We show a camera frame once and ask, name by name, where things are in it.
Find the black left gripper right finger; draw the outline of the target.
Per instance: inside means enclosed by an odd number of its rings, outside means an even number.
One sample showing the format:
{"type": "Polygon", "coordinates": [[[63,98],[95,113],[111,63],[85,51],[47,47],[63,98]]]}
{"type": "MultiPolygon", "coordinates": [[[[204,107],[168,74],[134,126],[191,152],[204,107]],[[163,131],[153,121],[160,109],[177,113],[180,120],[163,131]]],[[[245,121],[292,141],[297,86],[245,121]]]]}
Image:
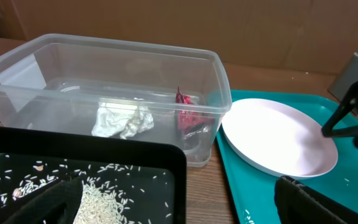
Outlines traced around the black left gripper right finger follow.
{"type": "Polygon", "coordinates": [[[358,223],[358,213],[289,176],[281,176],[274,191],[281,224],[358,223]]]}

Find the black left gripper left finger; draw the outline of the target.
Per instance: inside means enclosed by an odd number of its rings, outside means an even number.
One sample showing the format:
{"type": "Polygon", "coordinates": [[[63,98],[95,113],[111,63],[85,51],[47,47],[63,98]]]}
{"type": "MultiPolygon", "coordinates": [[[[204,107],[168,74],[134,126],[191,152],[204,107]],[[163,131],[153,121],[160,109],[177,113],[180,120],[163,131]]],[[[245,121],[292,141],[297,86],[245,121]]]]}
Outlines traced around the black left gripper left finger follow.
{"type": "Polygon", "coordinates": [[[83,184],[79,177],[58,181],[33,192],[16,205],[4,223],[71,224],[81,205],[83,184]]]}

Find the rice pile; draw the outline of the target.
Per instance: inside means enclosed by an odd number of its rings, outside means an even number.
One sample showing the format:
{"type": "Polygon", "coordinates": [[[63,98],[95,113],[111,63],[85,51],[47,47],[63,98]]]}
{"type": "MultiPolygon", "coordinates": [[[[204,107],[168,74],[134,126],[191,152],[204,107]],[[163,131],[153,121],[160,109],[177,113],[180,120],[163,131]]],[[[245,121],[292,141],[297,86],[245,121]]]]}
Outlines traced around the rice pile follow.
{"type": "Polygon", "coordinates": [[[122,224],[124,205],[117,201],[117,193],[102,190],[94,184],[83,186],[80,207],[73,224],[122,224]]]}

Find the large white plate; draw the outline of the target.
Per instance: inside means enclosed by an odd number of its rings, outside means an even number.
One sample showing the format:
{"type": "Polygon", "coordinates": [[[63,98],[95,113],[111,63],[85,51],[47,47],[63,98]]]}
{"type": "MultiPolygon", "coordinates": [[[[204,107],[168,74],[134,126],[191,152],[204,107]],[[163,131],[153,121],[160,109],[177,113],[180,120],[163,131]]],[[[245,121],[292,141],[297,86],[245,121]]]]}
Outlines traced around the large white plate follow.
{"type": "Polygon", "coordinates": [[[310,179],[332,171],[338,149],[303,112],[261,98],[237,100],[222,120],[226,141],[244,161],[267,174],[310,179]]]}

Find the white tissue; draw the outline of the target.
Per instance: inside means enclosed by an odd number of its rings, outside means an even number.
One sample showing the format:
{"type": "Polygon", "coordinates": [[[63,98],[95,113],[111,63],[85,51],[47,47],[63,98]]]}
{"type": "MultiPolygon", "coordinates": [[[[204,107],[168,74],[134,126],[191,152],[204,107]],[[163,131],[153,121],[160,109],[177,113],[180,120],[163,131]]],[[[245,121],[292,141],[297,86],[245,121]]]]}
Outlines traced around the white tissue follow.
{"type": "Polygon", "coordinates": [[[153,127],[154,118],[146,106],[99,102],[91,135],[110,138],[119,134],[127,139],[153,127]]]}

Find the red snack wrapper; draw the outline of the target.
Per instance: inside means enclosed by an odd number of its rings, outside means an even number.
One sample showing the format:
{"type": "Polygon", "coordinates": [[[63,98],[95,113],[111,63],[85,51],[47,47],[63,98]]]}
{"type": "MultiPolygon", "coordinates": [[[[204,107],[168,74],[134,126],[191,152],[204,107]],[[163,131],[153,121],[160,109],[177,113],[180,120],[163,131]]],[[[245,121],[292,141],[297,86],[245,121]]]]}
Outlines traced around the red snack wrapper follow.
{"type": "Polygon", "coordinates": [[[207,132],[214,119],[203,116],[202,113],[188,110],[178,110],[177,129],[181,132],[182,139],[189,139],[192,136],[207,132]]]}

